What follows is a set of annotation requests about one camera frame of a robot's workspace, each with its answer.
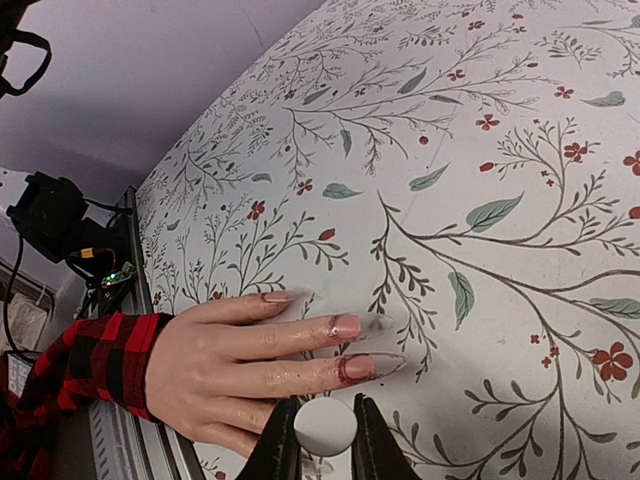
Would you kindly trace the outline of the red black plaid sleeve forearm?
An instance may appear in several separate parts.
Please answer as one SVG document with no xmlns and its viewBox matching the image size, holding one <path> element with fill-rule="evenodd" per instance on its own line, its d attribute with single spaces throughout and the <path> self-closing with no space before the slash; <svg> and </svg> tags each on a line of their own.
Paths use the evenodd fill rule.
<svg viewBox="0 0 640 480">
<path fill-rule="evenodd" d="M 9 355 L 1 355 L 1 477 L 48 479 L 61 419 L 107 401 L 156 423 L 145 373 L 166 313 L 116 313 L 74 322 L 36 360 L 20 395 L 9 389 Z"/>
</svg>

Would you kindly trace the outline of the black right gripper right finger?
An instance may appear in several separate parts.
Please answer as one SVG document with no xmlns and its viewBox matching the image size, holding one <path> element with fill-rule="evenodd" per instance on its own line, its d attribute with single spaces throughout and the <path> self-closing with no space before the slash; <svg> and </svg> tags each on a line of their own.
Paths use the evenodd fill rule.
<svg viewBox="0 0 640 480">
<path fill-rule="evenodd" d="M 373 398 L 354 398 L 357 432 L 351 447 L 355 480 L 419 480 Z"/>
</svg>

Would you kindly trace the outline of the aluminium front frame rail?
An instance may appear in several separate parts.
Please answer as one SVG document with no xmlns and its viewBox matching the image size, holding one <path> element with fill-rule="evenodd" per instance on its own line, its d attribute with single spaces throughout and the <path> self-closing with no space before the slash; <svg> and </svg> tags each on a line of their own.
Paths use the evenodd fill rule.
<svg viewBox="0 0 640 480">
<path fill-rule="evenodd" d="M 136 190 L 125 190 L 117 205 L 128 215 L 114 217 L 113 226 L 124 235 L 125 259 L 135 267 L 133 278 L 109 291 L 96 291 L 85 313 L 91 318 L 108 313 L 126 315 L 153 311 L 145 277 L 139 238 Z M 89 425 L 98 479 L 202 479 L 204 474 L 192 443 L 172 429 L 146 421 L 109 402 L 89 409 Z"/>
</svg>

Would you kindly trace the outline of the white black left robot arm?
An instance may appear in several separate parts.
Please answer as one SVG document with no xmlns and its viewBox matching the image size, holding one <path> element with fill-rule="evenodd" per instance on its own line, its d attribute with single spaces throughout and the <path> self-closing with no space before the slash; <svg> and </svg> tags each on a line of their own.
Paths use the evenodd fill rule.
<svg viewBox="0 0 640 480">
<path fill-rule="evenodd" d="M 8 215 L 10 206 L 16 206 L 28 187 L 29 173 L 0 168 L 0 210 L 1 221 L 12 231 L 16 231 L 13 221 Z"/>
</svg>

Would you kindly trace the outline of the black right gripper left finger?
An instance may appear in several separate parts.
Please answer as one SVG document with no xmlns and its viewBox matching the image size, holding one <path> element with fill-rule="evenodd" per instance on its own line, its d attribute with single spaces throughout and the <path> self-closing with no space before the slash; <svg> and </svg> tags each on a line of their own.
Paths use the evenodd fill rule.
<svg viewBox="0 0 640 480">
<path fill-rule="evenodd" d="M 301 449 L 294 420 L 301 403 L 297 397 L 279 400 L 236 480 L 300 480 Z"/>
</svg>

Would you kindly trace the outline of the person's left hand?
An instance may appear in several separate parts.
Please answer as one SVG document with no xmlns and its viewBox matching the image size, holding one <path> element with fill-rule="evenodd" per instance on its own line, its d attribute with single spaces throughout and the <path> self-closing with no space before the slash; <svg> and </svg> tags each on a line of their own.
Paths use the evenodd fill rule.
<svg viewBox="0 0 640 480">
<path fill-rule="evenodd" d="M 297 354 L 380 336 L 383 315 L 331 313 L 277 321 L 290 291 L 209 301 L 157 334 L 145 371 L 151 415 L 188 440 L 248 457 L 281 398 L 331 392 L 386 377 L 402 355 L 355 353 L 299 360 Z"/>
</svg>

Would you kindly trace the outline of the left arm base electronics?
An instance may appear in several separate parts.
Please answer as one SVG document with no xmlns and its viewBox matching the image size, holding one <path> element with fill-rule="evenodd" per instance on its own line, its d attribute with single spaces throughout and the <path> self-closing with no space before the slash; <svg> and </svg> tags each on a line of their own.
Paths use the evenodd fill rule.
<svg viewBox="0 0 640 480">
<path fill-rule="evenodd" d="M 54 264 L 63 263 L 92 292 L 81 311 L 99 315 L 120 310 L 134 272 L 129 223 L 134 210 L 86 198 L 69 179 L 28 174 L 19 199 L 6 209 L 10 224 L 31 247 Z"/>
</svg>

